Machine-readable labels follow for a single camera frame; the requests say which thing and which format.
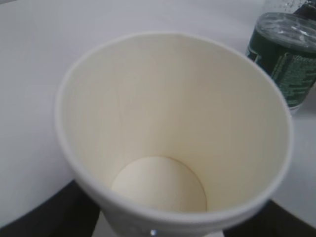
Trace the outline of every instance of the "white paper cup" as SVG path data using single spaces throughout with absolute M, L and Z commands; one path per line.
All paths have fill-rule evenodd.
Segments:
M 200 237 L 244 221 L 292 153 L 272 80 L 185 34 L 138 34 L 87 53 L 66 74 L 55 114 L 76 181 L 126 237 Z

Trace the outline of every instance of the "water bottle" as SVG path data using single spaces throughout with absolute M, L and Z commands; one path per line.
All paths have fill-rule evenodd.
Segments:
M 266 0 L 246 55 L 270 75 L 294 114 L 316 81 L 316 0 Z

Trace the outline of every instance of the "white table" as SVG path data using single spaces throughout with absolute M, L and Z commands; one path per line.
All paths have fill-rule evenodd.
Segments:
M 0 5 L 0 226 L 72 175 L 53 132 L 53 99 L 72 62 L 139 31 L 203 35 L 244 52 L 263 0 L 18 0 Z M 316 227 L 316 93 L 295 118 L 292 168 L 274 200 Z

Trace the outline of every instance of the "cup rim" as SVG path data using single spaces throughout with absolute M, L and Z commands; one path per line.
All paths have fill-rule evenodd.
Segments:
M 79 161 L 77 161 L 76 156 L 74 155 L 74 152 L 72 151 L 66 139 L 66 134 L 62 125 L 62 110 L 61 110 L 62 102 L 64 98 L 64 92 L 65 92 L 65 89 L 67 88 L 67 85 L 70 81 L 73 71 L 76 70 L 76 68 L 78 68 L 85 60 L 89 59 L 93 54 L 99 52 L 103 48 L 106 48 L 110 45 L 114 45 L 125 40 L 129 40 L 131 38 L 154 36 L 154 35 L 183 36 L 186 38 L 191 38 L 193 40 L 201 40 L 201 41 L 213 44 L 217 47 L 220 47 L 226 51 L 229 51 L 231 54 L 238 56 L 240 60 L 244 60 L 248 64 L 252 64 L 252 66 L 256 68 L 258 73 L 260 73 L 268 81 L 268 83 L 271 85 L 274 92 L 277 94 L 279 101 L 282 104 L 283 112 L 285 113 L 286 121 L 284 122 L 287 123 L 288 133 L 289 133 L 287 137 L 287 151 L 286 151 L 285 159 L 279 173 L 276 175 L 273 181 L 269 184 L 269 186 L 265 190 L 260 192 L 258 195 L 256 195 L 256 197 L 248 201 L 247 203 L 240 204 L 236 207 L 224 209 L 221 211 L 210 211 L 210 212 L 205 212 L 205 213 L 174 213 L 174 212 L 153 210 L 148 207 L 142 206 L 140 204 L 134 203 L 128 200 L 127 198 L 120 196 L 119 194 L 116 194 L 114 191 L 107 188 L 100 181 L 94 178 L 88 172 L 88 170 L 84 168 L 84 166 Z M 113 204 L 114 206 L 120 207 L 121 210 L 123 209 L 129 214 L 140 216 L 150 221 L 164 221 L 164 222 L 171 222 L 172 224 L 194 224 L 194 223 L 203 224 L 203 223 L 209 223 L 210 221 L 220 222 L 220 221 L 227 220 L 228 218 L 237 217 L 239 215 L 242 215 L 250 210 L 253 210 L 259 207 L 260 205 L 263 205 L 270 198 L 270 196 L 277 190 L 281 181 L 284 179 L 287 171 L 289 170 L 290 163 L 292 160 L 292 155 L 293 155 L 294 128 L 293 128 L 292 117 L 288 109 L 287 103 L 285 99 L 283 98 L 282 93 L 280 92 L 278 87 L 275 85 L 273 80 L 271 80 L 271 78 L 258 65 L 253 63 L 250 59 L 248 59 L 246 56 L 236 51 L 235 49 L 206 37 L 196 36 L 196 35 L 183 33 L 183 32 L 153 31 L 153 32 L 134 33 L 134 34 L 130 34 L 127 36 L 123 36 L 123 37 L 108 41 L 106 43 L 103 43 L 89 50 L 87 53 L 81 56 L 78 60 L 76 60 L 75 63 L 72 64 L 72 66 L 68 69 L 67 73 L 65 74 L 60 84 L 60 87 L 58 88 L 56 98 L 55 98 L 55 105 L 54 105 L 54 126 L 55 126 L 57 140 L 65 155 L 65 159 L 70 165 L 71 169 L 74 171 L 76 178 L 80 180 L 80 183 L 84 184 L 84 186 L 91 187 L 91 189 L 98 196 L 107 197 L 107 201 L 109 203 Z

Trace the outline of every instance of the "water droplet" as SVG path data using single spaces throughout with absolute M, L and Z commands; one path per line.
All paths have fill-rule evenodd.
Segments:
M 157 231 L 151 230 L 151 231 L 150 231 L 150 235 L 151 235 L 151 236 L 156 236 L 156 235 L 157 235 Z

